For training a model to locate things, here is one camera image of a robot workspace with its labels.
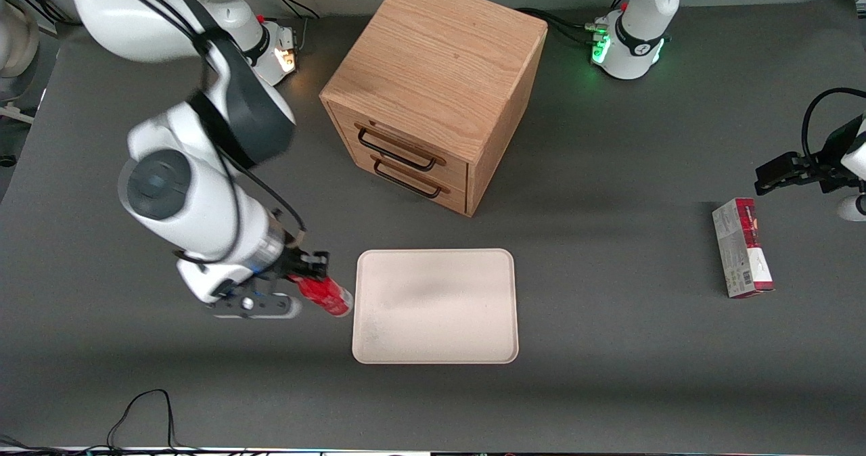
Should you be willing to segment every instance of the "black metal handle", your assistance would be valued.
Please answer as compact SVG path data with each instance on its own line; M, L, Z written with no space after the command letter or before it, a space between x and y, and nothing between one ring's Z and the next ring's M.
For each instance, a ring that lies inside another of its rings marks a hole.
M393 182L394 184L397 184L397 185L402 185L402 187L405 187L405 188L413 191L413 193L416 193L416 194L420 195L421 197L427 197L427 199L436 199L437 197L439 197L439 194L442 193L441 187L437 187L436 191L433 191L432 193L425 193L420 188L414 187L414 185L407 184L406 182L400 181L400 179L398 179L397 177L394 177L392 175L387 175L387 173L382 172L380 169L378 169L378 166L380 166L380 165L382 165L382 161L376 160L376 163L373 166L373 169L376 172L376 175L380 176L381 178L385 179L386 181Z
M370 148L371 150L375 150L378 153L381 153L390 159L396 160L405 166L410 166L410 167L412 167L415 170L420 171L420 172L430 172L430 170L433 169L433 166L436 165L436 158L435 157L430 159L429 164L421 165L418 163L414 163L414 161L412 161L412 160L406 160L405 158L401 157L398 154L394 154L392 152L389 152L388 150L380 147L379 145L375 145L371 142L366 141L366 139L364 139L364 135L366 135L367 129L365 127L360 127L360 129L361 129L361 131L358 133L358 141L361 142L361 145L364 145L365 147Z

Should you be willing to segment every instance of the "cardboard box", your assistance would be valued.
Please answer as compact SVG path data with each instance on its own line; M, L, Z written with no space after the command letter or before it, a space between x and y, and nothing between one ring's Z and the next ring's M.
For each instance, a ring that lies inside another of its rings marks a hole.
M721 264L725 268L727 295L751 298L773 289L770 268L758 240L758 219L754 199L734 199L712 213L719 241Z

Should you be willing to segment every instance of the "gray tabletop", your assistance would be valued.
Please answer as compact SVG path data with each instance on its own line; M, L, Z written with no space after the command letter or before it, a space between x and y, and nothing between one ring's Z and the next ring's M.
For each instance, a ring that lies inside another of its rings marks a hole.
M344 286L365 250L510 250L517 360L364 366L352 321L313 306L293 321L209 317L170 244L116 193L127 131L183 99L198 64L133 64L79 31L0 206L3 432L96 444L134 394L162 387L185 444L866 453L864 226L837 219L841 194L817 186L758 200L777 291L737 301L710 219L754 195L755 166L797 148L814 95L866 84L851 0L684 9L637 82L551 35L473 219L352 165L317 95L365 22L312 22L300 72L279 86L300 133L260 176L297 205L307 246L331 250ZM829 99L816 145L862 111ZM118 441L163 434L154 398Z

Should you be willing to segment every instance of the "wooden cabinet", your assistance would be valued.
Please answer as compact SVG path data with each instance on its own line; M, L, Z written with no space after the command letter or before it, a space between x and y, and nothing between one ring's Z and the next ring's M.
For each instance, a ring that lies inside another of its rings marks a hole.
M541 20L485 0L384 0L319 97L359 167L472 216L545 36Z

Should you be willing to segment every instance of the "red bottle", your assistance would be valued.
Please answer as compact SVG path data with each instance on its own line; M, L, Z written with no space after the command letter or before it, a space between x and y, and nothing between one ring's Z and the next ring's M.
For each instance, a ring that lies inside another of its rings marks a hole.
M330 277L319 281L290 275L288 279L298 284L298 289L305 298L325 309L328 314L334 317L343 317L352 312L352 307L355 305L352 294L338 286L336 281L331 280Z

